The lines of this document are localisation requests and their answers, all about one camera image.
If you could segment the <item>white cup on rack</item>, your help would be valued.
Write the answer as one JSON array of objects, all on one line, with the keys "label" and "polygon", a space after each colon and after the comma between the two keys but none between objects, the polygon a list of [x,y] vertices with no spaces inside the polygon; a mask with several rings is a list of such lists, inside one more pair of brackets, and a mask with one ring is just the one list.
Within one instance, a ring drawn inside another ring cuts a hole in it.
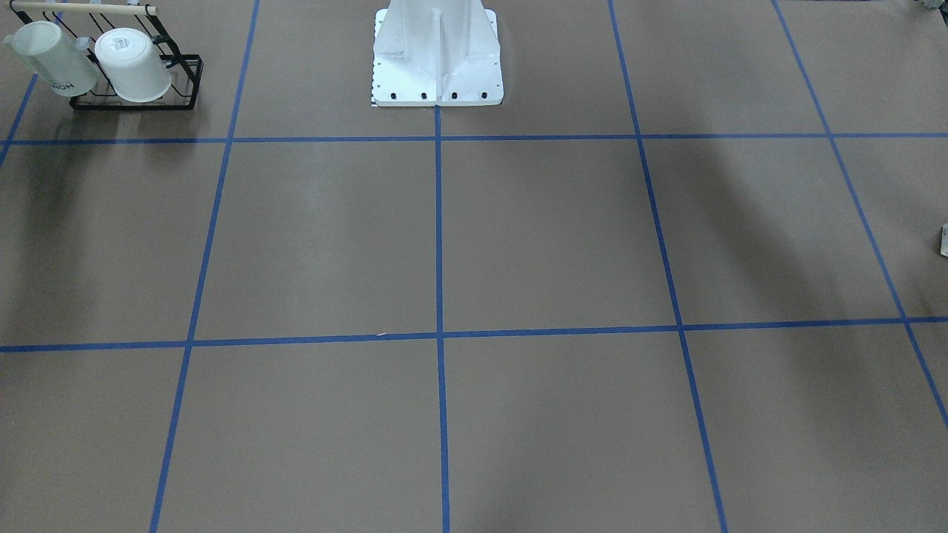
[{"label": "white cup on rack", "polygon": [[156,45],[140,30],[113,28],[98,38],[94,53],[116,95],[123,100],[155,101],[172,85]]},{"label": "white cup on rack", "polygon": [[4,37],[2,44],[61,97],[84,95],[101,78],[101,72],[84,51],[51,21],[25,24]]}]

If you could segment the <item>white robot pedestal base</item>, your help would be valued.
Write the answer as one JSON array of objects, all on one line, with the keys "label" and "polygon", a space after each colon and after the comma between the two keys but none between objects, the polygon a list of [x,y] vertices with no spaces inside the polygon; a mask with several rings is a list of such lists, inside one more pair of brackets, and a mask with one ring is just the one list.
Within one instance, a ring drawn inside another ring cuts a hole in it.
[{"label": "white robot pedestal base", "polygon": [[373,105],[504,101],[498,18],[483,2],[392,1],[376,11],[373,30]]}]

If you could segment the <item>wooden rod of rack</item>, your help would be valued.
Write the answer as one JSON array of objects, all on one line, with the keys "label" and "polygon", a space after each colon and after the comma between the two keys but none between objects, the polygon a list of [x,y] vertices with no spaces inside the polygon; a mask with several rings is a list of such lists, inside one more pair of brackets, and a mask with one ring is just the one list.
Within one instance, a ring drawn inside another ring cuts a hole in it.
[{"label": "wooden rod of rack", "polygon": [[11,10],[24,13],[83,13],[104,15],[159,16],[157,6],[151,4],[89,4],[62,2],[7,1]]}]

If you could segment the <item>milk carton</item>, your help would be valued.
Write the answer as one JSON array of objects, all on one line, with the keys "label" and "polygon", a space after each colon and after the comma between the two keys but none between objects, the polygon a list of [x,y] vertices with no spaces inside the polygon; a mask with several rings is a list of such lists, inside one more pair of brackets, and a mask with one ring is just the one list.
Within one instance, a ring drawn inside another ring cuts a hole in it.
[{"label": "milk carton", "polygon": [[939,238],[939,254],[948,257],[948,225],[941,227],[941,238]]}]

